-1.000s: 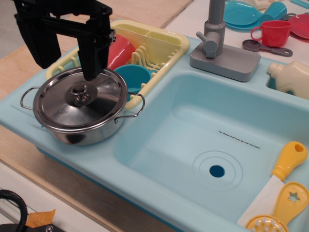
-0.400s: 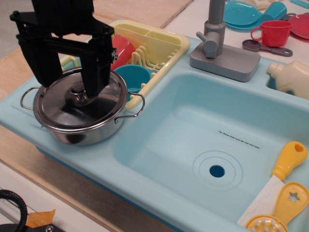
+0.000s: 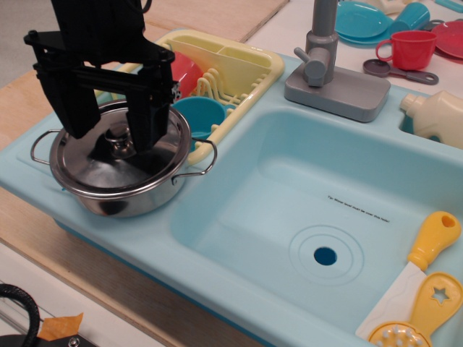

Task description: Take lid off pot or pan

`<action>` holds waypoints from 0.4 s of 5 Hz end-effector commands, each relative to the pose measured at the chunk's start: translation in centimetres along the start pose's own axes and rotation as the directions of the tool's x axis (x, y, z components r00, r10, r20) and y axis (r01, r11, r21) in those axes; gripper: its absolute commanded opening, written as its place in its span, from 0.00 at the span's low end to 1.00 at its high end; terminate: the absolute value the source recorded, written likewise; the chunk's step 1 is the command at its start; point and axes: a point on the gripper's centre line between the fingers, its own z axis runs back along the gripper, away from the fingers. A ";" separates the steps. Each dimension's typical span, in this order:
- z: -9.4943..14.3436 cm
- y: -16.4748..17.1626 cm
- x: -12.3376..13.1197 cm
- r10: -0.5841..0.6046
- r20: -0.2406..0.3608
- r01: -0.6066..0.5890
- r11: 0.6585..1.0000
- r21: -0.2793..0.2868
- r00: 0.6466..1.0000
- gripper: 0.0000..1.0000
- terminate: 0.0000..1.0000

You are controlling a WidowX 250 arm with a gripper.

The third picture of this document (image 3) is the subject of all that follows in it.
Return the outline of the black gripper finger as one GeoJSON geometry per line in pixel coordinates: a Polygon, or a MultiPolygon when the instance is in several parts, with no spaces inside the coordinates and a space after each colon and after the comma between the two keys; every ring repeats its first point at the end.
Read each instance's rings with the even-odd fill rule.
{"type": "Polygon", "coordinates": [[[38,79],[62,126],[74,138],[84,137],[100,121],[93,90],[83,87],[75,73],[39,69],[38,79]]]}
{"type": "Polygon", "coordinates": [[[131,76],[125,96],[127,121],[135,150],[147,152],[167,131],[169,108],[174,96],[170,63],[143,67],[131,76]]]}

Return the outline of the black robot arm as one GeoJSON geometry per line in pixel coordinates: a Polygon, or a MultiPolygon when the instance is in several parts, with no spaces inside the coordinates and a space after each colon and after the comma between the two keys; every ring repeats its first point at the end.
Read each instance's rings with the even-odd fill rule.
{"type": "Polygon", "coordinates": [[[53,1],[59,30],[24,37],[37,59],[33,68],[62,126],[83,138],[101,120],[94,92],[124,95],[135,150],[149,151],[167,131],[173,52],[144,36],[140,1],[53,1]]]}

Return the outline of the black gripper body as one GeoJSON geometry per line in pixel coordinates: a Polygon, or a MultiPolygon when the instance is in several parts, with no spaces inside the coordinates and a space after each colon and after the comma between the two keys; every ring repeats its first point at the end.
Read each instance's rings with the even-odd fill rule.
{"type": "Polygon", "coordinates": [[[34,50],[34,69],[47,95],[52,88],[77,86],[119,94],[147,90],[155,101],[180,96],[171,71],[174,53],[143,36],[109,53],[69,51],[59,31],[31,30],[24,42],[34,50]]]}

